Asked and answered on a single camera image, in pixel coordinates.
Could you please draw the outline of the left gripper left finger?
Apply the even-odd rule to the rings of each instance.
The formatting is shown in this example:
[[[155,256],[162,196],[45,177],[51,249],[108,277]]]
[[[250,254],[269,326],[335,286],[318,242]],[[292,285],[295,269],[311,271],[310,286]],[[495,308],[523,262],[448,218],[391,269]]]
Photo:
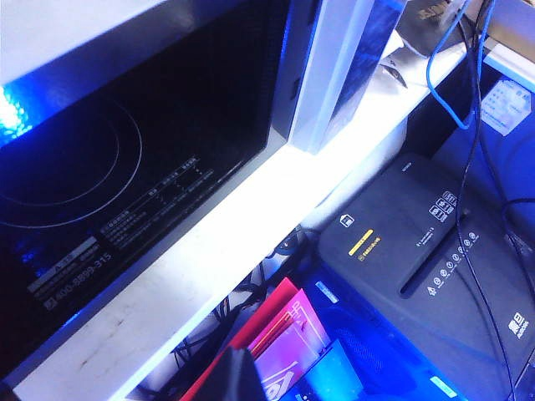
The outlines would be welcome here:
[[[247,351],[228,348],[217,362],[208,380],[209,400],[237,400],[242,365]]]

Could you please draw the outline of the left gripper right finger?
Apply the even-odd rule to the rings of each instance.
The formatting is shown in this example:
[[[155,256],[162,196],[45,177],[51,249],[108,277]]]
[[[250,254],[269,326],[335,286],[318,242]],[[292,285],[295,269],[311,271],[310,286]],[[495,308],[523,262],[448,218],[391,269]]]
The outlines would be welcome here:
[[[246,351],[244,362],[244,399],[247,401],[263,401],[266,399],[254,358]]]

